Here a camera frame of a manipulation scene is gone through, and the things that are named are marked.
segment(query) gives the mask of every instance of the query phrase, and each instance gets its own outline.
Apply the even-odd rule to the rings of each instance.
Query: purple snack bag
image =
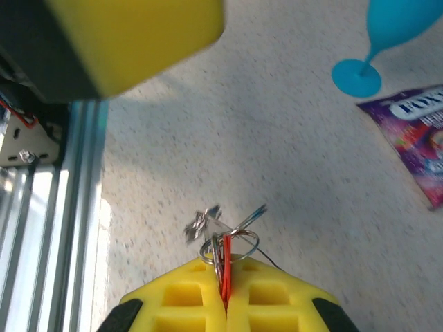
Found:
[[[433,208],[443,204],[443,85],[357,106],[379,125]]]

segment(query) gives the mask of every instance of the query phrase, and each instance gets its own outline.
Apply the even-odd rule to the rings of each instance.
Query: red wire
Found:
[[[10,107],[8,104],[6,104],[3,100],[0,99],[0,105],[8,110],[9,112],[11,112],[12,114],[14,114],[15,116],[18,117],[18,119],[26,126],[26,128],[32,129],[35,127],[35,125],[39,122],[39,119],[37,119],[36,117],[34,117],[34,120],[29,123],[28,121],[26,121],[26,119],[17,111],[15,111],[12,107]]]

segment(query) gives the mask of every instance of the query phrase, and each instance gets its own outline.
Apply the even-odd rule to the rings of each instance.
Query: white tile floor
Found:
[[[220,203],[362,331],[440,331],[443,211],[426,201],[333,65],[368,47],[363,0],[236,0],[211,49],[111,103],[93,311],[196,256],[183,226]],[[385,52],[380,95],[443,82],[443,22]]]

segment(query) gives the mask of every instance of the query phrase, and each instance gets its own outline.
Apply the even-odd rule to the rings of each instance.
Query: screw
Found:
[[[19,156],[24,163],[32,164],[35,160],[35,155],[28,150],[21,150]]]

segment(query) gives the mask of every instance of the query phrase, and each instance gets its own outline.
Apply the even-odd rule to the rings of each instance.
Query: blue cup stem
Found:
[[[364,61],[363,65],[361,66],[359,76],[364,76],[366,74],[366,72],[368,71],[368,68],[370,68],[370,62],[375,58],[375,56],[377,54],[379,54],[379,51],[375,51],[371,48],[368,56],[366,57],[366,60]]]

